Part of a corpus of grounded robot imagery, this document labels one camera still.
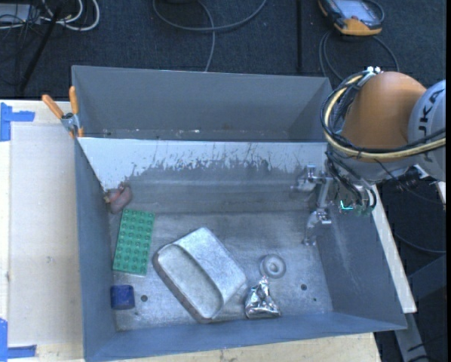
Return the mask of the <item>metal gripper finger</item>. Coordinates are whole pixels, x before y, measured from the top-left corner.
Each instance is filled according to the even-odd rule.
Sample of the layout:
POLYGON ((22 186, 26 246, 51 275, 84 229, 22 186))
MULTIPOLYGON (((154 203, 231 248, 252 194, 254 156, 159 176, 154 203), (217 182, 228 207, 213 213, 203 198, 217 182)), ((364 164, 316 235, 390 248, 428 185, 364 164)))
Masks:
POLYGON ((305 237, 303 244, 305 246, 314 246, 317 239, 330 228, 332 220, 327 209, 317 209, 310 213, 305 226, 305 237))
POLYGON ((324 172, 318 170, 315 165, 307 165, 290 187, 290 197, 318 198, 325 184, 326 177, 324 172))

